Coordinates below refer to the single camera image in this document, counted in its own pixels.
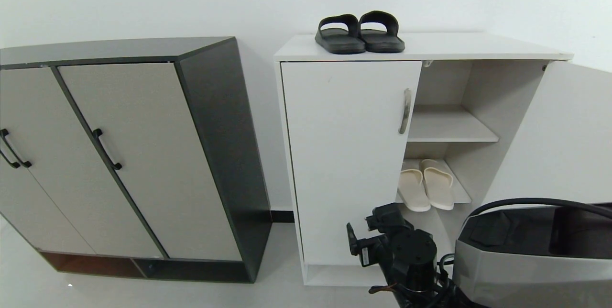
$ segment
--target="black door handle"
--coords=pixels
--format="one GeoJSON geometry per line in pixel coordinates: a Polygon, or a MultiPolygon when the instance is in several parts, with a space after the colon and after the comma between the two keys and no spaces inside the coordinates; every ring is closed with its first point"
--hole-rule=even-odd
{"type": "Polygon", "coordinates": [[[2,150],[0,150],[0,155],[2,155],[2,158],[4,158],[4,160],[6,161],[7,164],[9,164],[9,166],[13,167],[13,168],[19,168],[22,165],[18,164],[17,162],[11,162],[8,160],[8,158],[6,158],[6,156],[4,156],[4,153],[2,152],[2,150]]]}
{"type": "Polygon", "coordinates": [[[94,131],[91,132],[91,134],[94,136],[94,140],[96,140],[96,143],[98,143],[98,145],[102,149],[102,151],[104,153],[104,160],[116,171],[118,171],[121,168],[123,168],[123,166],[119,162],[117,162],[116,164],[113,163],[113,161],[109,157],[109,153],[107,153],[107,150],[104,149],[104,146],[102,145],[102,142],[100,142],[100,136],[102,136],[102,134],[103,134],[102,130],[101,129],[95,129],[94,131]]]}
{"type": "Polygon", "coordinates": [[[9,151],[11,152],[11,154],[13,154],[13,156],[15,158],[17,158],[17,162],[19,162],[25,168],[30,168],[32,166],[32,162],[29,162],[29,161],[25,161],[24,162],[24,161],[21,160],[21,158],[19,158],[17,156],[17,153],[15,153],[15,151],[13,150],[13,147],[11,147],[11,145],[9,144],[9,141],[6,140],[6,136],[8,136],[8,135],[9,135],[9,130],[7,130],[7,129],[0,130],[0,137],[4,141],[4,144],[6,144],[6,146],[8,147],[9,151]]]}

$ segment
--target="cabinet door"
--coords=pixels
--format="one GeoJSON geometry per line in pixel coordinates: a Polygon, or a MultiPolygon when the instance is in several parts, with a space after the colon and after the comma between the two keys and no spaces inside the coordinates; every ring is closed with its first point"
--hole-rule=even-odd
{"type": "Polygon", "coordinates": [[[404,91],[410,89],[411,117],[420,68],[421,62],[282,63],[306,264],[359,264],[349,253],[346,223],[367,230],[364,217],[395,201],[408,133],[399,132],[404,91]]]}
{"type": "MultiPolygon", "coordinates": [[[[0,95],[2,90],[0,77],[0,95]]],[[[16,108],[4,103],[3,98],[4,95],[0,97],[0,127],[4,127],[1,121],[6,112],[16,108]]],[[[5,144],[0,148],[11,162],[16,161],[5,144]]],[[[4,159],[0,159],[0,212],[41,251],[94,254],[28,169],[24,166],[13,168],[4,159]]]]}
{"type": "Polygon", "coordinates": [[[97,254],[152,257],[159,249],[129,206],[50,68],[2,72],[2,125],[29,171],[97,254]]]}
{"type": "Polygon", "coordinates": [[[168,255],[241,260],[174,65],[59,70],[168,255]]]}
{"type": "Polygon", "coordinates": [[[551,62],[484,203],[612,201],[612,73],[551,62]]]}

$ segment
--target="black slipper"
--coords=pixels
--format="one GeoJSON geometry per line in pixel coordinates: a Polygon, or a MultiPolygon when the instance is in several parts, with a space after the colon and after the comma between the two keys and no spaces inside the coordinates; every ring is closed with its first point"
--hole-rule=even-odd
{"type": "Polygon", "coordinates": [[[365,52],[365,44],[359,40],[359,21],[354,15],[344,14],[324,18],[319,23],[319,30],[315,35],[315,41],[329,53],[337,55],[353,55],[365,52]],[[341,28],[321,29],[323,25],[331,23],[343,23],[348,32],[341,28]]]}
{"type": "Polygon", "coordinates": [[[365,42],[365,49],[376,53],[399,53],[404,51],[404,41],[397,36],[400,26],[395,16],[388,12],[374,10],[361,16],[359,20],[359,37],[365,42]],[[366,22],[376,22],[387,27],[387,31],[361,29],[366,22]]]}

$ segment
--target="shoe cabinet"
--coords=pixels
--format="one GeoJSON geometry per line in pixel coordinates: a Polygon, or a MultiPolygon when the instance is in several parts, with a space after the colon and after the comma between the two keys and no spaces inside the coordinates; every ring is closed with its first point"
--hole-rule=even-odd
{"type": "Polygon", "coordinates": [[[487,33],[405,33],[398,54],[332,55],[298,35],[274,56],[304,283],[384,284],[346,236],[392,201],[405,158],[451,170],[453,210],[404,216],[438,256],[483,203],[547,197],[612,201],[612,73],[572,55],[487,33]]]}
{"type": "Polygon", "coordinates": [[[55,269],[255,280],[271,221],[235,38],[0,58],[0,211],[55,269]]]}

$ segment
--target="slipper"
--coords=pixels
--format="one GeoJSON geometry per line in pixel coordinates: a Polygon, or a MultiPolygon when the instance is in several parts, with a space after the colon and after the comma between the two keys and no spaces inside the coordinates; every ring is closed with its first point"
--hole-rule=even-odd
{"type": "Polygon", "coordinates": [[[431,205],[442,210],[453,210],[455,197],[451,192],[453,176],[448,169],[435,160],[422,160],[420,169],[425,179],[425,190],[431,205]]]}
{"type": "Polygon", "coordinates": [[[431,208],[423,186],[423,173],[419,169],[419,160],[404,160],[398,189],[402,201],[410,210],[424,212],[431,208]]]}
{"type": "Polygon", "coordinates": [[[376,53],[399,53],[406,48],[404,41],[397,36],[400,26],[395,16],[388,12],[374,10],[361,16],[359,20],[359,37],[365,42],[365,49],[376,53]],[[384,25],[387,31],[376,29],[361,29],[366,22],[376,22],[384,25]]]}
{"type": "Polygon", "coordinates": [[[319,23],[315,41],[329,53],[337,55],[354,55],[365,52],[365,44],[359,40],[359,21],[356,16],[344,14],[324,18],[319,23]],[[343,23],[348,31],[341,28],[321,29],[323,25],[331,23],[343,23]]]}

